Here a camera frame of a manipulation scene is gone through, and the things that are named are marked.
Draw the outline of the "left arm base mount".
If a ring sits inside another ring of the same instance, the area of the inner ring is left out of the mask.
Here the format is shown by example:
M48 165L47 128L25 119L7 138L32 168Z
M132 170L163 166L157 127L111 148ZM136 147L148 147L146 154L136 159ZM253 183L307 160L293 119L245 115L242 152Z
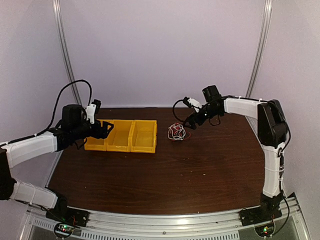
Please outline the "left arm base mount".
M59 193L57 195L57 202L54 208L44 208L46 212L45 217L54 221L59 221L76 227L86 227L89 217L89 212L68 206L67 198Z

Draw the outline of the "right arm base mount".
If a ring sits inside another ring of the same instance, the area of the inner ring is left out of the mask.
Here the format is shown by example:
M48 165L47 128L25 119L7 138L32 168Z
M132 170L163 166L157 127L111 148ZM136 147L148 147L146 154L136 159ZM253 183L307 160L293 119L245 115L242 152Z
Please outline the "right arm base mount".
M256 225L268 222L282 216L280 203L283 195L278 194L274 197L268 197L260 194L260 206L253 208L243 208L238 212L242 226Z

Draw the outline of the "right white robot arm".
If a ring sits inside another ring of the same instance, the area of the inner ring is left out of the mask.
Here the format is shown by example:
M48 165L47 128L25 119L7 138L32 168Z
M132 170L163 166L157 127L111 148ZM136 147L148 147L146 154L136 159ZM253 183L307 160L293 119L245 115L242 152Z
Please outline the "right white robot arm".
M261 100L241 96L222 96L215 85L202 90L205 104L192 97L182 102L194 111L183 125L195 130L205 121L224 114L236 114L257 121L256 137L264 153L264 185L260 206L256 210L259 220L266 221L275 214L283 197L284 151L288 145L289 126L278 100Z

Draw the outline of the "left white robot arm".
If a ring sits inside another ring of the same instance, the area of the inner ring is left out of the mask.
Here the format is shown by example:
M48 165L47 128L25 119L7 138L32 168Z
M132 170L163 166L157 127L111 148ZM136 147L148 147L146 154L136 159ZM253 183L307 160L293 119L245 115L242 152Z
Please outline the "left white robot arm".
M61 222L72 218L72 211L66 201L57 193L14 179L11 169L36 157L65 150L78 140L95 138L105 140L114 128L108 121L95 118L100 107L90 103L86 108L78 104L63 107L61 120L55 127L43 133L36 133L21 139L4 142L0 145L0 199L15 200L30 205L52 209Z

